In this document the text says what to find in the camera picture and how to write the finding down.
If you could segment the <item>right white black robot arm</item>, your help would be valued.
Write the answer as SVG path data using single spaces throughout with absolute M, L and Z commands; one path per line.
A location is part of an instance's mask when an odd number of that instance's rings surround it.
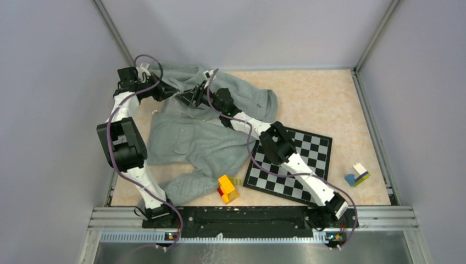
M 175 97 L 189 108 L 210 107 L 223 126 L 259 140 L 265 157 L 285 169 L 288 176 L 294 177 L 310 193 L 326 225 L 336 227 L 344 220 L 348 209 L 346 199 L 307 165 L 282 123 L 267 123 L 249 116 L 237 107 L 229 89 L 211 92 L 205 82 Z

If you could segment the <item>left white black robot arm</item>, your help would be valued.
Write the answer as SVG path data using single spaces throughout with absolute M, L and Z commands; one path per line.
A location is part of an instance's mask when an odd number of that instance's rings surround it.
M 110 117 L 97 125 L 97 135 L 109 165 L 118 175 L 132 183 L 143 199 L 143 208 L 135 213 L 148 223 L 170 227 L 176 212 L 165 191 L 153 182 L 148 168 L 146 144 L 135 124 L 134 115 L 144 98 L 162 101 L 176 93 L 162 85 L 162 76 L 151 73 L 147 63 L 118 70 L 118 87 L 113 95 Z

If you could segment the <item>grey zip jacket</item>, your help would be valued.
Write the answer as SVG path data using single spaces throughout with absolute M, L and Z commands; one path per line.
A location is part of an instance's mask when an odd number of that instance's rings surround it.
M 225 72 L 218 72 L 211 92 L 227 88 L 234 104 L 249 116 L 272 123 L 278 112 L 278 98 L 270 89 Z M 147 144 L 148 164 L 191 164 L 191 173 L 182 173 L 161 187 L 174 206 L 216 192 L 218 178 L 236 174 L 248 158 L 255 140 L 241 131 L 224 127 L 215 108 L 190 108 L 175 97 L 166 100 L 162 113 L 152 117 Z

